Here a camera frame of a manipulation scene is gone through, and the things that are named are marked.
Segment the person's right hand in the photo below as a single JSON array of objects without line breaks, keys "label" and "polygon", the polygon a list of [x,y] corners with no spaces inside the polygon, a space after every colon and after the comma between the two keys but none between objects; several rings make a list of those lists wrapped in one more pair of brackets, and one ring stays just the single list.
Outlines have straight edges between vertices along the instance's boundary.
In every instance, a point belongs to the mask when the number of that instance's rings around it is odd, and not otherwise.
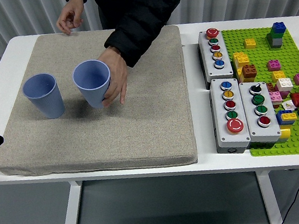
[{"label": "person's right hand", "polygon": [[66,35],[70,35],[72,29],[76,29],[83,23],[82,13],[84,10],[83,0],[69,0],[62,8],[57,19],[57,28]]}]

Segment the person's left hand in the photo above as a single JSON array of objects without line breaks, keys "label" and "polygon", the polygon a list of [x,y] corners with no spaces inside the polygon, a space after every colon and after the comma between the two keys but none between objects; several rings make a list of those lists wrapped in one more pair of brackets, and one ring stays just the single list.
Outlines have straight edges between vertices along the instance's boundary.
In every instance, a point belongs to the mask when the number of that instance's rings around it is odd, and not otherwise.
[{"label": "person's left hand", "polygon": [[103,106],[105,108],[112,105],[115,98],[120,96],[120,104],[124,104],[127,90],[127,64],[120,51],[109,46],[99,56],[99,61],[105,63],[110,70],[110,86],[104,95]]}]

